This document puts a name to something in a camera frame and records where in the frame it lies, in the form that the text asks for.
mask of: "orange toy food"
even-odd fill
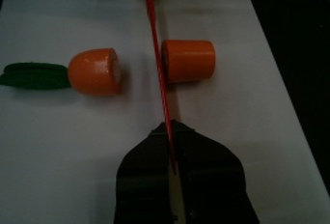
[[[199,81],[211,77],[215,69],[211,42],[166,40],[162,53],[167,83]]]
[[[71,86],[90,96],[120,93],[120,66],[116,51],[102,48],[79,53],[68,65]]]

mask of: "red line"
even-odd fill
[[[156,11],[155,11],[154,0],[146,0],[146,5],[147,5],[147,13],[150,18],[151,33],[152,33],[152,42],[154,42],[156,62],[158,62],[158,73],[159,73],[162,102],[163,102],[163,111],[164,111],[164,124],[167,130],[167,138],[168,138],[170,164],[172,171],[175,173],[175,145],[172,139],[170,111],[168,111],[167,96],[166,96],[166,72],[164,72],[164,66],[162,62],[162,54],[159,48],[158,30],[156,30]]]

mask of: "green plastic leaf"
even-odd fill
[[[67,67],[44,63],[11,64],[4,68],[0,85],[32,90],[70,88]]]

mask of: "white surface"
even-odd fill
[[[156,0],[163,39],[211,40],[214,77],[175,117],[238,155],[261,222],[330,223],[329,197],[250,0]],[[112,223],[116,170],[163,120],[144,0],[4,0],[0,68],[115,47],[124,93],[0,87],[0,223]]]

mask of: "cut carrot slice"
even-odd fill
[[[209,41],[166,40],[162,46],[167,83],[205,80],[215,69],[215,51]]]
[[[112,48],[78,54],[68,65],[71,86],[84,95],[115,96],[120,93],[120,66]]]

